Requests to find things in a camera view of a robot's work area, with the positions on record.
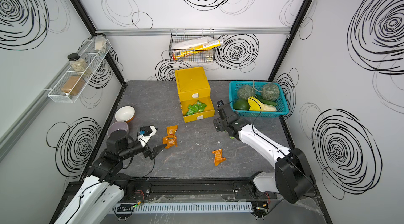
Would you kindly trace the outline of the yellow drawer cabinet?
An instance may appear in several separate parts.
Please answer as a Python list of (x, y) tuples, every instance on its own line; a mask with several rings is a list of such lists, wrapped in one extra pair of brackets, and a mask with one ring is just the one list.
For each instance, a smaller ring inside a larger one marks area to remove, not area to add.
[(210, 85), (203, 67), (175, 71), (179, 101), (210, 96)]

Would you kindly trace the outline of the yellow drawer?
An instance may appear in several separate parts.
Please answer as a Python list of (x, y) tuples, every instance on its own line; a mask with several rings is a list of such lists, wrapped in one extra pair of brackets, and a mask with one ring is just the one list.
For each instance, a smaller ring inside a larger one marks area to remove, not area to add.
[(215, 108), (210, 96), (181, 101), (180, 104), (184, 122), (186, 123), (210, 118), (215, 114)]

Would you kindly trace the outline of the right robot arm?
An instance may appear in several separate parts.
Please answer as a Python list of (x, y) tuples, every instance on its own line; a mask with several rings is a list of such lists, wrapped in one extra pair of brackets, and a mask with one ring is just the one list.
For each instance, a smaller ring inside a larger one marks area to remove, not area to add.
[(316, 193), (316, 180), (305, 154), (298, 148), (290, 149), (270, 139), (248, 120), (239, 116), (230, 104), (217, 103), (219, 118), (213, 120), (217, 131), (250, 146), (263, 156), (274, 172), (259, 172), (252, 183), (259, 192), (280, 194), (289, 203), (296, 203), (308, 193)]

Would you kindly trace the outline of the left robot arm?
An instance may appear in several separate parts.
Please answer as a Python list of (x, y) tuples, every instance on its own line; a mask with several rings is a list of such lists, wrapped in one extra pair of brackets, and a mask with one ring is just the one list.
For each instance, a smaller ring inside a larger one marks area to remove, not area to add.
[(120, 173), (123, 162), (142, 153), (154, 160), (167, 146), (151, 149), (148, 141), (158, 131), (155, 126), (140, 128), (137, 137), (132, 138), (127, 131), (117, 130), (107, 139), (106, 149), (94, 161), (76, 195), (55, 221), (56, 224), (99, 224), (106, 215), (133, 189), (133, 180)]

